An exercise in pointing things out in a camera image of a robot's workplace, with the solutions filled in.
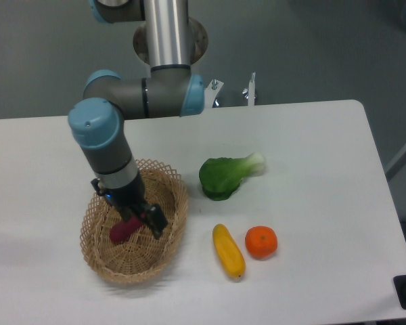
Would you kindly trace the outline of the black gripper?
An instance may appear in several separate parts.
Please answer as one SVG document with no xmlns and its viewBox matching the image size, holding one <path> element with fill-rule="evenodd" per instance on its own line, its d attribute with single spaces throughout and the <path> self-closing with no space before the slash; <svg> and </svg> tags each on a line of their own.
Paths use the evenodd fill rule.
<svg viewBox="0 0 406 325">
<path fill-rule="evenodd" d="M 155 239 L 160 239 L 168 221 L 159 204 L 150 204 L 145 199 L 145 186 L 139 173 L 121 188 L 107 188 L 102 185 L 100 178 L 93 179 L 91 185 L 95 193 L 103 197 L 124 222 L 136 217 L 152 231 Z"/>
</svg>

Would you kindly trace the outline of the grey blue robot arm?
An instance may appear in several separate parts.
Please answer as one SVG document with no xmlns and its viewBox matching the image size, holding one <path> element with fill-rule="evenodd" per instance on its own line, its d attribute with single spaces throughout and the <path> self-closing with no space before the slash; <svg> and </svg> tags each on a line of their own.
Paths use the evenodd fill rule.
<svg viewBox="0 0 406 325">
<path fill-rule="evenodd" d="M 167 226 L 158 204 L 145 199 L 145 186 L 124 134 L 124 122 L 143 118 L 196 115 L 204 109 L 204 85 L 191 71 L 193 30 L 186 1 L 92 1 L 100 22 L 143 21 L 150 76 L 125 81 L 110 70 L 87 80 L 82 100 L 68 114 L 68 124 L 95 178 L 98 196 L 123 221 L 138 220 L 161 237 Z"/>
</svg>

